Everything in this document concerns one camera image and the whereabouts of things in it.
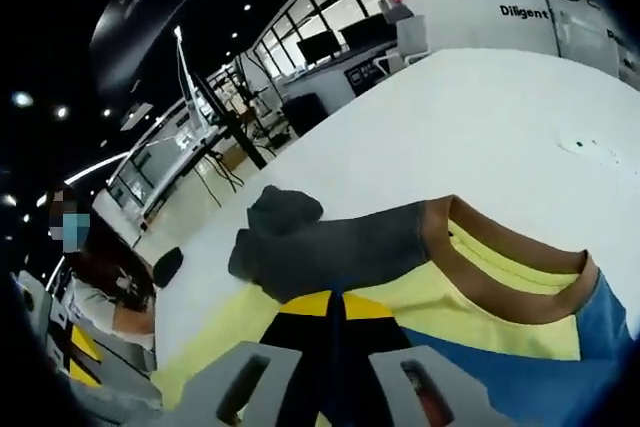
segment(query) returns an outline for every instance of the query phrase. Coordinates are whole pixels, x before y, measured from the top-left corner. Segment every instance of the white shirt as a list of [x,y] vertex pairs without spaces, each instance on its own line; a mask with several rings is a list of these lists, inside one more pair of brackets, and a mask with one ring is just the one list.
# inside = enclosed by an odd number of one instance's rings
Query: white shirt
[[[122,272],[122,277],[118,278],[117,284],[128,290],[131,286],[131,277]],[[100,289],[76,278],[72,279],[69,288],[72,290],[69,309],[74,314],[90,320],[97,329],[120,337],[125,342],[141,345],[149,351],[153,349],[153,334],[127,334],[113,330],[116,304]]]

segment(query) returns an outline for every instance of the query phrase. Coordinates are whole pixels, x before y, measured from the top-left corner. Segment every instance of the computer monitor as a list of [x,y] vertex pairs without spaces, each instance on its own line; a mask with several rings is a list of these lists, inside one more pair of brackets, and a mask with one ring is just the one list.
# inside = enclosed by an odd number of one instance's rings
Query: computer monitor
[[340,31],[350,50],[384,44],[397,39],[395,25],[387,22],[382,14],[376,14],[356,22]]
[[301,40],[298,48],[309,65],[342,50],[336,34],[331,30]]

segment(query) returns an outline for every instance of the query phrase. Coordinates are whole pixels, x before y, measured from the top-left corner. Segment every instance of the brown trim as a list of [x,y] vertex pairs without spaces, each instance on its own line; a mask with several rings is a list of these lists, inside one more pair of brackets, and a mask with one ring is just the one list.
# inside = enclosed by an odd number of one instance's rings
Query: brown trim
[[[598,268],[585,250],[565,252],[517,234],[485,217],[456,196],[424,204],[421,237],[431,260],[471,302],[509,322],[540,325],[574,314],[584,305],[598,280]],[[451,219],[495,252],[532,269],[554,274],[580,274],[556,295],[520,292],[492,279],[451,245]]]

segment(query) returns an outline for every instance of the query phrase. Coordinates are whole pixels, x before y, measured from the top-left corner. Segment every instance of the floor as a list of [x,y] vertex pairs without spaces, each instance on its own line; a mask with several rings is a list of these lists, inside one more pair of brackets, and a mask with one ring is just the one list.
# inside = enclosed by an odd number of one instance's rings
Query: floor
[[[275,151],[276,155],[282,153],[297,139],[293,133],[291,137],[288,143]],[[260,151],[267,162],[274,159],[267,151]],[[249,159],[233,171],[245,182],[257,172],[258,168]],[[201,160],[193,171],[176,184],[175,191],[134,247],[135,251],[152,265],[168,250],[184,244],[221,208],[203,184],[203,180],[223,207],[234,195],[227,179],[216,173],[209,162]]]

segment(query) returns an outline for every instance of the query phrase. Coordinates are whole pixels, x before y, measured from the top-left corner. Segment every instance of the office chair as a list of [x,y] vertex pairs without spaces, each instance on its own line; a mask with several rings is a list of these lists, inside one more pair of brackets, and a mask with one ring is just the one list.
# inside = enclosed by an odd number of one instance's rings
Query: office chair
[[[431,54],[427,46],[427,30],[423,15],[398,21],[396,29],[398,30],[397,51],[373,61],[384,75],[395,74]],[[389,63],[389,70],[382,66],[383,61]]]

